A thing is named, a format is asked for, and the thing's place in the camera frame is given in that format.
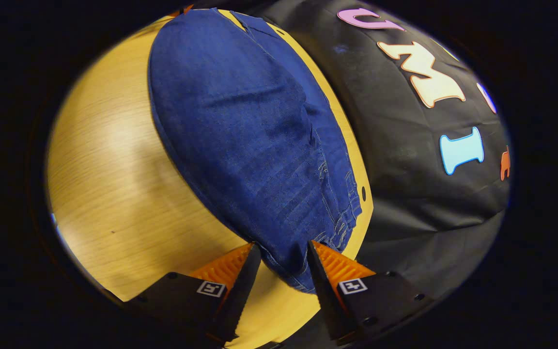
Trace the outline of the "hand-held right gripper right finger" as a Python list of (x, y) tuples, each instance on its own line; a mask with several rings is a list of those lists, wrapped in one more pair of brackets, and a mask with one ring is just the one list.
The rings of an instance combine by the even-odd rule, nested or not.
[(314, 240), (307, 259), (336, 345), (369, 345), (427, 310), (427, 295), (397, 272), (372, 271)]

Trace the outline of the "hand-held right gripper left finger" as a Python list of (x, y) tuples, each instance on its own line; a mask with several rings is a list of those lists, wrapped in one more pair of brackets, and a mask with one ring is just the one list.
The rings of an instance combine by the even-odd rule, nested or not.
[(237, 337), (260, 263), (248, 243), (189, 275), (168, 272), (123, 306), (193, 346), (224, 346)]

